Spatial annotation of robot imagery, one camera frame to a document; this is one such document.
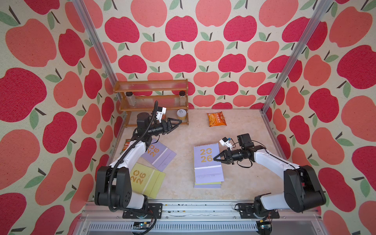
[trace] orange snack bag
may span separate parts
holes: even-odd
[[[227,126],[222,112],[207,114],[209,118],[209,126]]]

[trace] wall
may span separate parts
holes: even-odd
[[[305,0],[95,1],[117,79],[186,78],[191,108],[261,108],[313,13]]]
[[[71,234],[123,114],[72,2],[0,11],[0,234]]]
[[[270,124],[286,157],[318,173],[330,234],[376,234],[376,2],[337,2],[320,23],[323,45],[299,56],[303,74],[275,97]]]

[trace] metal vent grille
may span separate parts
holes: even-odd
[[[90,231],[130,231],[133,222],[91,222]],[[152,232],[257,231],[255,221],[157,221]]]

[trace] marble surface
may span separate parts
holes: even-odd
[[[237,138],[237,135],[249,133],[251,139],[263,143],[267,149],[276,153],[276,149],[258,110],[232,109],[222,110],[227,126],[209,127],[206,113],[220,112],[212,109],[190,109],[189,125],[180,125],[168,135],[161,135],[159,141],[177,153],[166,167],[157,199],[254,199],[265,193],[283,192],[283,180],[276,174],[257,163],[251,168],[222,164],[224,182],[221,189],[194,188],[193,147],[216,143],[223,137]],[[132,137],[134,127],[125,128],[116,150],[118,156],[125,139]],[[138,163],[153,167],[143,158]],[[249,166],[248,160],[240,162]]]

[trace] spice rack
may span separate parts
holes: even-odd
[[[128,103],[125,96],[126,92],[147,92],[147,91],[185,91],[185,106],[180,105],[179,95],[166,95],[166,96],[136,96],[136,105],[132,106]],[[166,107],[169,110],[184,109],[187,112],[186,120],[182,124],[188,125],[188,80],[159,80],[159,81],[132,81],[132,82],[119,82],[117,81],[114,86],[114,93],[120,93],[122,99],[120,103],[120,111],[125,111],[127,117],[125,119],[125,127],[137,126],[137,124],[130,124],[132,112],[135,115],[142,111],[152,112],[154,102],[158,100],[158,106]],[[171,116],[171,112],[166,112],[167,117],[177,118]]]

